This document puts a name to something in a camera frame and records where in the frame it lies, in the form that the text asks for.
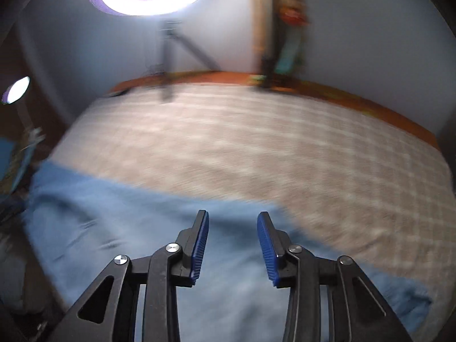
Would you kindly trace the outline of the light blue denim pants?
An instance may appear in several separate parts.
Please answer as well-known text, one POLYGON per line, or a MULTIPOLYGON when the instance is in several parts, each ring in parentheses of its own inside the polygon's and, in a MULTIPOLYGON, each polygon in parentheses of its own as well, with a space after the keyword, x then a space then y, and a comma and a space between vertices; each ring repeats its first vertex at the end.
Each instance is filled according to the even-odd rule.
POLYGON ((418 282, 358 265, 274 205, 131 188, 51 162, 32 179, 25 231, 69 309, 52 341, 409 341, 431 308, 418 282), (209 234, 194 286, 176 286, 179 232, 209 234), (269 280, 257 217, 270 215, 291 287, 269 280))

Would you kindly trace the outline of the beige plaid bed sheet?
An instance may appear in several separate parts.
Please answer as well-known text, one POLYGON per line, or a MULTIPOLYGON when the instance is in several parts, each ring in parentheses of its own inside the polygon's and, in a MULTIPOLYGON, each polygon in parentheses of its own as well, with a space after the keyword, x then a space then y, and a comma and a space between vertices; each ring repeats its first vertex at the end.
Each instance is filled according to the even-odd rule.
POLYGON ((455 196, 440 151, 311 97, 179 84, 95 100, 52 152, 98 178, 198 198, 270 201, 301 229, 396 276, 433 304, 417 341, 455 305, 455 196))

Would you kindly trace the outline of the folded tripod with colourful cloth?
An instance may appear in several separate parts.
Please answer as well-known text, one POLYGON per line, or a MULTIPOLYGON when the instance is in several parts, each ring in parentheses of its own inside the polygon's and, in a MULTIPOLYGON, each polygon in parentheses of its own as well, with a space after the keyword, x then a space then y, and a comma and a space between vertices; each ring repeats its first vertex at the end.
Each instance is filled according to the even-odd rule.
POLYGON ((304 66, 309 24, 304 0, 251 0, 257 84, 264 89, 294 87, 304 66))

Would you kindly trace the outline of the white clip desk lamp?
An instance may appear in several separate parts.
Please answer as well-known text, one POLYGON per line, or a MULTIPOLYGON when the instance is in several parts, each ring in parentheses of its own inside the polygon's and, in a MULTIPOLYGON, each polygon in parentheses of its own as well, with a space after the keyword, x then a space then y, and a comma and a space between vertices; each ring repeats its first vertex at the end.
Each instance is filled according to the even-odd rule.
POLYGON ((34 125, 25 102, 30 85, 30 77, 24 76, 1 95, 1 136, 13 139, 25 136, 25 148, 46 139, 41 127, 34 125))

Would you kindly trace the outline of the blue plastic chair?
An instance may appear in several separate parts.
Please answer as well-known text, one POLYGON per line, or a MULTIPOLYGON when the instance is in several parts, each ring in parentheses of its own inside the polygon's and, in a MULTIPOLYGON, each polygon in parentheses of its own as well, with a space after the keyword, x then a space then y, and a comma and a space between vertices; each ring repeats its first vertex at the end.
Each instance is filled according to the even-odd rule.
POLYGON ((33 149, 25 139, 18 142, 1 138, 1 194, 12 194, 23 178, 33 149))

